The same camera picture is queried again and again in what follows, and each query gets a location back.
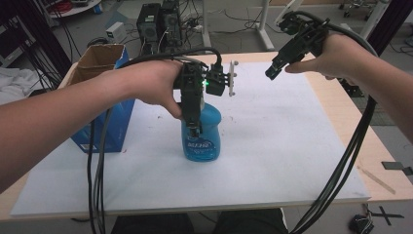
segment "hand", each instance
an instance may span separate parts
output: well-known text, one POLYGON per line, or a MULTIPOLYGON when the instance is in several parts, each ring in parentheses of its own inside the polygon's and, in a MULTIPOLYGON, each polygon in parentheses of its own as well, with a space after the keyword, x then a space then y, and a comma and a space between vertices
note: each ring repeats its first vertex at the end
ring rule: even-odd
POLYGON ((181 109, 173 99, 173 81, 182 64, 172 60, 152 60, 115 70, 130 85, 130 98, 163 106, 174 118, 181 117, 181 109))
POLYGON ((366 59, 373 57, 353 39, 339 34, 329 35, 323 44, 322 54, 314 59, 295 62, 285 68, 289 73, 316 71, 327 79, 357 77, 366 59))

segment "blue box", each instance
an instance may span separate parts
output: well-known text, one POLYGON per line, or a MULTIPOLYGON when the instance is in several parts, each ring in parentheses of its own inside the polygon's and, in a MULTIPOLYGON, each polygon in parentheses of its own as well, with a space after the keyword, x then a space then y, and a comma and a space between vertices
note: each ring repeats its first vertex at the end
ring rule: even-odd
MULTIPOLYGON (((100 73, 116 69, 129 60, 124 45, 90 46, 79 59, 68 85, 93 79, 100 73)), ((134 99, 122 101, 113 106, 106 132, 104 152, 121 152, 127 133, 134 99)), ((106 111, 94 119, 94 153, 99 152, 100 136, 105 122, 106 111)), ((91 124, 82 128, 71 138, 85 152, 89 152, 91 124)))

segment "electronic device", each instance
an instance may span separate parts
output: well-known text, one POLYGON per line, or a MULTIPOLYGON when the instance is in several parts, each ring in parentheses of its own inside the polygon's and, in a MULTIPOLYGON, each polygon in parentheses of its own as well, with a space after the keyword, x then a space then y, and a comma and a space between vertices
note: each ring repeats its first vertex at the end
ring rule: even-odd
POLYGON ((165 50, 166 39, 163 37, 165 28, 161 15, 161 4, 143 4, 136 21, 136 27, 142 44, 142 55, 153 55, 165 50))
POLYGON ((238 63, 231 61, 230 71, 223 72, 222 65, 217 62, 207 67, 198 62, 184 62, 179 76, 173 83, 173 88, 180 90, 182 118, 189 129, 191 137, 198 137, 203 132, 200 121, 201 105, 204 101, 204 87, 206 93, 214 96, 222 96, 225 86, 229 87, 229 96, 233 96, 234 67, 238 63))
POLYGON ((373 228, 371 218, 361 214, 356 214, 349 223, 349 229, 356 234, 369 234, 373 228))
POLYGON ((124 24, 118 21, 106 29, 106 35, 118 44, 120 44, 128 36, 124 24))
POLYGON ((20 46, 30 47, 34 38, 18 17, 10 18, 0 25, 0 66, 8 67, 21 54, 20 46))
POLYGON ((271 67, 265 72, 271 80, 274 80, 287 64, 300 61, 308 53, 316 57, 322 53, 322 43, 328 35, 328 19, 308 22, 293 14, 294 12, 287 13, 279 23, 283 32, 296 35, 280 49, 271 67))
POLYGON ((164 0, 162 7, 162 18, 166 29, 167 47, 182 46, 181 21, 179 17, 179 1, 164 0))

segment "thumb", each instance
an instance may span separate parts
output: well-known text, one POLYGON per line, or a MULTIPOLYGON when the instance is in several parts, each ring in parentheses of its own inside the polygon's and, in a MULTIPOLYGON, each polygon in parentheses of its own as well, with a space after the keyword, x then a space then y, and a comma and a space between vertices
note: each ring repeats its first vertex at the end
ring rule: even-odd
POLYGON ((301 73, 305 71, 316 71, 317 64, 315 59, 297 61, 285 67, 285 72, 301 73))
POLYGON ((182 110, 179 107, 178 103, 174 99, 170 99, 165 103, 164 108, 175 118, 180 119, 182 116, 182 110))

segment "blue spray bottle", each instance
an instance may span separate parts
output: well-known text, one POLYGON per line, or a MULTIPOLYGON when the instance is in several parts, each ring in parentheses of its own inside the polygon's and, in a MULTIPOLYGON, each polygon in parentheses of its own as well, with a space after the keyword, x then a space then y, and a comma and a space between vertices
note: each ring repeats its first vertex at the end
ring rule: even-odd
POLYGON ((221 122, 221 113, 208 103, 201 103, 201 130, 198 137, 192 137, 190 130, 182 121, 182 147, 185 156, 195 162, 208 162, 218 158, 221 150, 221 139, 218 124, 221 122))

